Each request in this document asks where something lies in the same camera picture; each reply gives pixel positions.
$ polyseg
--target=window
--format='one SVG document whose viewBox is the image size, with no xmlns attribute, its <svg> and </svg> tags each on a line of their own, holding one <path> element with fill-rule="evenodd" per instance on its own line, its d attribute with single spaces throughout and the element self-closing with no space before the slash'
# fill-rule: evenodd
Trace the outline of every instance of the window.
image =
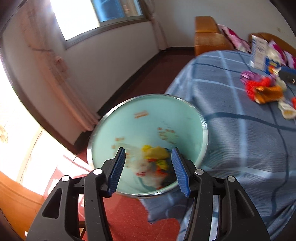
<svg viewBox="0 0 296 241">
<path fill-rule="evenodd" d="M 133 20 L 145 19 L 139 0 L 50 0 L 50 2 L 66 42 L 73 38 L 81 41 L 117 27 L 118 23 L 130 24 Z M 79 36 L 87 32 L 91 32 L 91 35 Z"/>
</svg>

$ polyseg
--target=wooden headboard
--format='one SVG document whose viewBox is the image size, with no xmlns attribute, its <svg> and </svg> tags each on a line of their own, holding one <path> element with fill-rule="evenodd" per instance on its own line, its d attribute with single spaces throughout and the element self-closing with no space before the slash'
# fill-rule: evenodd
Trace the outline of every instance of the wooden headboard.
<svg viewBox="0 0 296 241">
<path fill-rule="evenodd" d="M 274 42 L 276 42 L 282 50 L 285 50 L 296 57 L 296 49 L 294 49 L 290 44 L 280 39 L 279 37 L 269 33 L 253 33 L 249 35 L 249 42 L 252 42 L 252 35 L 265 39 L 267 42 L 274 40 Z"/>
</svg>

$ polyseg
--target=white wall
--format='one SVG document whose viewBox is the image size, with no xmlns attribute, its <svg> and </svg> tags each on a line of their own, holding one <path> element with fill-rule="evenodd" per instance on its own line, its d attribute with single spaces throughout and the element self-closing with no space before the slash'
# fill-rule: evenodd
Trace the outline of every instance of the white wall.
<svg viewBox="0 0 296 241">
<path fill-rule="evenodd" d="M 196 16 L 212 16 L 245 40 L 249 33 L 267 32 L 296 47 L 288 23 L 268 0 L 156 0 L 155 4 L 171 47 L 194 45 Z"/>
<path fill-rule="evenodd" d="M 65 50 L 60 33 L 51 47 L 69 66 L 74 87 L 86 104 L 98 111 L 116 90 L 158 53 L 151 22 L 115 28 Z"/>
<path fill-rule="evenodd" d="M 40 114 L 70 143 L 81 133 L 79 124 L 43 79 L 15 15 L 3 33 L 7 62 L 23 91 Z"/>
<path fill-rule="evenodd" d="M 17 14 L 4 34 L 4 51 L 13 72 L 33 105 L 70 143 L 81 133 L 79 125 L 42 78 L 27 46 Z M 51 47 L 63 57 L 71 83 L 93 111 L 100 107 L 142 65 L 158 53 L 150 22 L 112 29 L 65 50 L 58 29 L 50 34 Z"/>
</svg>

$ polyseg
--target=window frame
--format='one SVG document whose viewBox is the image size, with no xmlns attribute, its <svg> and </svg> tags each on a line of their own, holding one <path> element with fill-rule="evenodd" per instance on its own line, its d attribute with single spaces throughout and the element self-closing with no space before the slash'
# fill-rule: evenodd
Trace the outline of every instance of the window frame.
<svg viewBox="0 0 296 241">
<path fill-rule="evenodd" d="M 65 38 L 63 36 L 63 33 L 62 33 L 62 31 L 61 31 L 61 29 L 59 27 L 59 24 L 57 22 L 57 19 L 55 18 L 55 23 L 56 23 L 56 26 L 58 27 L 58 29 L 60 31 L 60 35 L 61 35 L 61 39 L 62 39 L 64 48 L 68 49 L 68 48 L 76 45 L 77 43 L 80 43 L 81 41 L 84 41 L 84 40 L 86 40 L 86 39 L 88 39 L 88 38 L 90 38 L 92 36 L 95 36 L 97 34 L 109 31 L 109 30 L 114 29 L 114 28 L 119 28 L 119 27 L 122 27 L 122 26 L 130 25 L 130 24 L 150 21 L 149 14 L 148 14 L 145 6 L 144 6 L 143 0 L 138 0 L 138 2 L 139 2 L 139 5 L 140 5 L 140 9 L 142 11 L 141 16 L 127 17 L 125 12 L 123 11 L 124 15 L 125 15 L 124 18 L 116 18 L 116 19 L 103 21 L 103 22 L 100 22 L 99 15 L 98 15 L 95 7 L 94 7 L 97 19 L 98 19 L 98 21 L 100 23 L 100 26 L 97 27 L 97 28 L 94 28 L 92 30 L 89 30 L 87 32 L 81 33 L 81 34 L 79 34 L 79 35 L 77 35 L 77 36 L 75 36 L 75 37 L 73 37 L 71 39 L 68 39 L 68 40 L 65 40 Z"/>
</svg>

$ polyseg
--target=bed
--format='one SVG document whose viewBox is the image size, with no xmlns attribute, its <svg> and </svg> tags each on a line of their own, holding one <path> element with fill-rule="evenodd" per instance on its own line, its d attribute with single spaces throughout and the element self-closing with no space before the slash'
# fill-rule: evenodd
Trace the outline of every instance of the bed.
<svg viewBox="0 0 296 241">
<path fill-rule="evenodd" d="M 285 120 L 276 102 L 258 105 L 248 99 L 240 73 L 264 74 L 249 65 L 250 56 L 239 51 L 202 54 L 183 68 L 166 93 L 202 112 L 210 143 L 201 168 L 215 177 L 235 176 L 274 239 L 296 208 L 296 122 Z M 285 97 L 295 94 L 296 86 L 288 85 Z M 178 240 L 183 240 L 192 201 L 177 191 L 142 203 L 150 222 L 177 218 Z M 215 239 L 217 211 L 214 205 L 211 239 Z"/>
</svg>

